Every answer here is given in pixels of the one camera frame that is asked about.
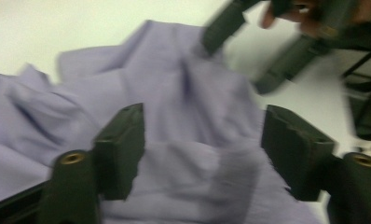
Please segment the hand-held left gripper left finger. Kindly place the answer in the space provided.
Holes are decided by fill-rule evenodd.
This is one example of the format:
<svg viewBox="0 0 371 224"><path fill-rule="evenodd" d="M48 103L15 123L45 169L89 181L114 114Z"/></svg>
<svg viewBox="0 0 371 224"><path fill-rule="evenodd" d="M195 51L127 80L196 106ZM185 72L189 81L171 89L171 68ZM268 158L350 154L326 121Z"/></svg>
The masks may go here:
<svg viewBox="0 0 371 224"><path fill-rule="evenodd" d="M126 200L144 155L144 106L121 109L92 149L55 160L39 204L38 224L101 224L102 201Z"/></svg>

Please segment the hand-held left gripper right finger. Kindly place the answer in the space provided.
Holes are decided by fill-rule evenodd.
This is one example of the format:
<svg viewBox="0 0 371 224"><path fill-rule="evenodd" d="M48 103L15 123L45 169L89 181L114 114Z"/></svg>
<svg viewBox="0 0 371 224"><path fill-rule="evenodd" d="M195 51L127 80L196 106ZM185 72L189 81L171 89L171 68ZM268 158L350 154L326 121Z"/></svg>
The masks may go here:
<svg viewBox="0 0 371 224"><path fill-rule="evenodd" d="M299 201L330 195L330 224L371 224L371 156L333 154L336 142L283 107L267 107L261 147Z"/></svg>

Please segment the purple shorts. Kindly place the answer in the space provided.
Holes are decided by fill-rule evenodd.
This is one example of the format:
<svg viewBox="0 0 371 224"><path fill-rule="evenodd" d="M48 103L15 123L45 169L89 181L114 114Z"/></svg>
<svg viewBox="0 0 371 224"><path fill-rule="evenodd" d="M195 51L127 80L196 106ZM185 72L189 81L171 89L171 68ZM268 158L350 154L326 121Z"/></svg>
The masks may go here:
<svg viewBox="0 0 371 224"><path fill-rule="evenodd" d="M148 21L119 46L62 54L59 84L32 66L0 74L0 201L139 103L139 174L126 201L103 203L104 224L320 224L261 148L264 114L247 79L204 57L199 34Z"/></svg>

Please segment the black tripod stand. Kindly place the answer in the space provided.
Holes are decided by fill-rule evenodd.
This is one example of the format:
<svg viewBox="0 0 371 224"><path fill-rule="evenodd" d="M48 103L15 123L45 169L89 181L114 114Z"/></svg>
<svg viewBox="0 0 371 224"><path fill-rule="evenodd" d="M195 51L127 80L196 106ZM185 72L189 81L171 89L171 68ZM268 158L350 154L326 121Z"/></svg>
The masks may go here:
<svg viewBox="0 0 371 224"><path fill-rule="evenodd" d="M357 73L356 70L370 60L371 52L368 52L342 74L355 134L367 141L371 141L371 76Z"/></svg>

